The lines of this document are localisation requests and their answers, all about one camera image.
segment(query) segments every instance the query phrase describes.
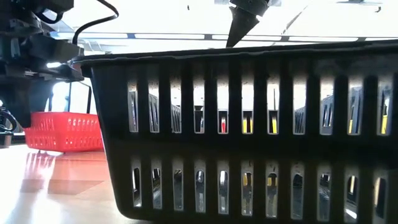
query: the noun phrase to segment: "yellow object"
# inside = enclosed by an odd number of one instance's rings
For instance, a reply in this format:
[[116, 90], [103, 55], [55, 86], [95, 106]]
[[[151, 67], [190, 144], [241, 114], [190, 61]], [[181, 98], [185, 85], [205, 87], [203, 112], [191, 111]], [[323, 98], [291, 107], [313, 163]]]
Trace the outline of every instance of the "yellow object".
[[376, 183], [374, 184], [374, 206], [377, 206], [379, 202], [379, 188], [380, 188], [380, 178], [377, 178]]
[[349, 192], [354, 194], [355, 176], [351, 176], [351, 185], [349, 187]]
[[248, 121], [246, 118], [243, 118], [243, 133], [246, 134], [248, 132]]
[[248, 185], [248, 176], [246, 174], [243, 175], [243, 185], [244, 186]]
[[387, 131], [387, 115], [383, 115], [383, 119], [381, 121], [381, 134], [385, 134]]
[[[268, 183], [267, 186], [272, 185], [272, 177], [268, 177]], [[275, 186], [278, 186], [278, 177], [275, 177]]]
[[274, 133], [274, 134], [277, 133], [276, 117], [272, 117], [272, 133]]
[[348, 128], [348, 134], [351, 134], [351, 131], [353, 130], [353, 120], [351, 119], [349, 121], [349, 128]]

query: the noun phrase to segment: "basket handle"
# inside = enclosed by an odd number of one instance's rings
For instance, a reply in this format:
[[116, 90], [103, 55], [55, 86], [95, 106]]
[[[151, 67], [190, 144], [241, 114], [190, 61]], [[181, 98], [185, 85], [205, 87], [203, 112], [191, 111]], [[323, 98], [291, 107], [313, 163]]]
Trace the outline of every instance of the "basket handle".
[[[87, 109], [86, 109], [86, 113], [89, 114], [90, 113], [90, 109], [91, 109], [91, 94], [93, 93], [93, 90], [91, 89], [91, 86], [82, 83], [82, 82], [78, 82], [82, 85], [85, 85], [88, 87], [88, 98], [87, 98]], [[72, 95], [72, 82], [69, 83], [69, 94], [68, 94], [68, 106], [67, 106], [67, 111], [70, 112], [70, 103], [71, 103], [71, 95]]]
[[88, 87], [88, 97], [87, 97], [87, 110], [86, 110], [86, 113], [89, 114], [89, 113], [90, 113], [90, 109], [91, 109], [91, 95], [93, 94], [93, 90], [91, 89], [91, 86], [89, 86], [89, 85], [87, 85], [87, 84], [85, 84], [85, 83], [82, 83], [82, 82], [79, 82], [79, 83]]

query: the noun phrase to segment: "black machine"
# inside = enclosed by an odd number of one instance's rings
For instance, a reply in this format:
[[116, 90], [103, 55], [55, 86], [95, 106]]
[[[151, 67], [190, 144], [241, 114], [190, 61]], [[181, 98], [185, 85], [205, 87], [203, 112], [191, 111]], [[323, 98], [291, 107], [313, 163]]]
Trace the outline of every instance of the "black machine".
[[[54, 84], [83, 80], [68, 64], [83, 55], [77, 46], [79, 33], [119, 16], [112, 5], [98, 2], [115, 15], [83, 25], [69, 43], [51, 38], [49, 24], [59, 22], [73, 8], [74, 0], [0, 0], [0, 136], [12, 135], [17, 124], [30, 127], [30, 113], [44, 111]], [[49, 63], [60, 66], [49, 67]]]

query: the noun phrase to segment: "ceiling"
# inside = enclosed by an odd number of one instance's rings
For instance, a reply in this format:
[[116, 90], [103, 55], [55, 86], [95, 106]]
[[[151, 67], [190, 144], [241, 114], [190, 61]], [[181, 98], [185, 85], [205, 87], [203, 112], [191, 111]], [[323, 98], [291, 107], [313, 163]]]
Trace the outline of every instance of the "ceiling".
[[[108, 2], [118, 9], [120, 17], [90, 27], [80, 36], [85, 49], [92, 54], [225, 47], [232, 20], [228, 5], [215, 4], [215, 0]], [[349, 0], [282, 0], [280, 6], [271, 6], [266, 11], [250, 36], [236, 47], [374, 40], [358, 37], [396, 39], [398, 29], [391, 29], [390, 24], [398, 19], [397, 6], [398, 2], [393, 0], [361, 4]], [[112, 14], [96, 0], [75, 1], [75, 7], [64, 14], [62, 26], [53, 26], [54, 36], [71, 39], [74, 30], [83, 24]], [[319, 41], [313, 37], [325, 38]]]

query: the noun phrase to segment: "basket slot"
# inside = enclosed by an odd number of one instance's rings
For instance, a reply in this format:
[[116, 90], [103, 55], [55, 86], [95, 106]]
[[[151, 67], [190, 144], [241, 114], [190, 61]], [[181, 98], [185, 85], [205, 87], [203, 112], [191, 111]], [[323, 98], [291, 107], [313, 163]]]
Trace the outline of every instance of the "basket slot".
[[172, 123], [174, 124], [173, 132], [181, 133], [181, 110], [175, 105], [172, 105]]
[[253, 134], [253, 63], [242, 62], [242, 132], [243, 134]]
[[206, 213], [206, 163], [205, 161], [195, 161], [195, 211]]
[[159, 132], [159, 121], [158, 121], [158, 108], [157, 108], [157, 97], [149, 94], [149, 130], [152, 133]]
[[331, 170], [329, 165], [320, 165], [318, 168], [317, 178], [317, 194], [318, 198], [318, 209], [317, 217], [321, 222], [328, 222], [330, 219], [330, 183], [331, 183]]
[[230, 136], [242, 134], [242, 63], [229, 61], [229, 115], [227, 117]]
[[194, 133], [193, 103], [193, 65], [185, 62], [181, 73], [181, 124], [182, 134], [190, 136]]
[[363, 81], [362, 77], [349, 77], [348, 120], [347, 132], [349, 135], [361, 134], [363, 111]]
[[277, 218], [279, 168], [276, 161], [266, 162], [266, 217]]
[[386, 202], [387, 202], [387, 172], [384, 170], [377, 170], [373, 176], [374, 183], [374, 219], [379, 222], [380, 219], [385, 219], [386, 217]]
[[332, 77], [320, 77], [321, 78], [321, 103], [320, 103], [320, 134], [331, 135], [333, 129], [334, 120], [334, 94], [333, 94], [333, 78]]
[[290, 181], [291, 181], [291, 213], [290, 217], [293, 220], [303, 220], [303, 210], [304, 210], [304, 192], [307, 187], [305, 183], [305, 170], [304, 164], [301, 162], [294, 162], [291, 166]]
[[152, 160], [152, 199], [154, 209], [162, 209], [163, 201], [162, 201], [162, 163], [158, 159]]
[[217, 132], [218, 134], [228, 134], [230, 115], [228, 113], [232, 110], [229, 107], [229, 76], [230, 72], [230, 62], [217, 62], [214, 64], [213, 68], [217, 75]]
[[345, 204], [344, 221], [356, 223], [358, 218], [358, 197], [359, 197], [359, 170], [357, 167], [347, 166], [345, 169]]
[[173, 195], [174, 195], [174, 210], [184, 211], [184, 169], [183, 161], [173, 159]]
[[229, 213], [229, 165], [228, 161], [217, 163], [217, 189], [218, 189], [218, 213], [228, 215]]
[[254, 62], [254, 106], [253, 106], [253, 133], [265, 134], [268, 124], [264, 114], [267, 114], [267, 67], [263, 58]]
[[245, 217], [253, 216], [253, 164], [252, 161], [241, 163], [241, 214]]
[[142, 206], [142, 176], [141, 176], [141, 161], [133, 159], [131, 163], [132, 169], [132, 202], [133, 207]]
[[388, 136], [390, 127], [388, 126], [388, 116], [391, 118], [392, 108], [392, 77], [380, 77], [377, 103], [377, 134]]
[[138, 132], [138, 114], [137, 114], [137, 94], [135, 90], [130, 90], [127, 94], [128, 110], [129, 110], [129, 126], [130, 132]]

